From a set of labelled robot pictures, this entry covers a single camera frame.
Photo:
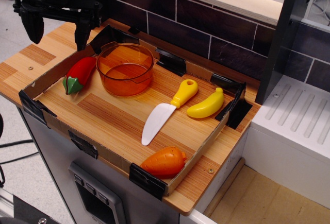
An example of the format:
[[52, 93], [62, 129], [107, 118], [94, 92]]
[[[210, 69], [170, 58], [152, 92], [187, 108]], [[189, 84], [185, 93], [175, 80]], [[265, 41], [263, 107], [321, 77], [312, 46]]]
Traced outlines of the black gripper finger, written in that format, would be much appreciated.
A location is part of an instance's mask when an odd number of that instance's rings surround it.
[[78, 23], [76, 23], [74, 38], [78, 51], [84, 50], [86, 48], [90, 31], [90, 22], [88, 20], [81, 19]]
[[24, 8], [20, 8], [20, 16], [30, 40], [35, 44], [39, 44], [44, 34], [43, 17]]

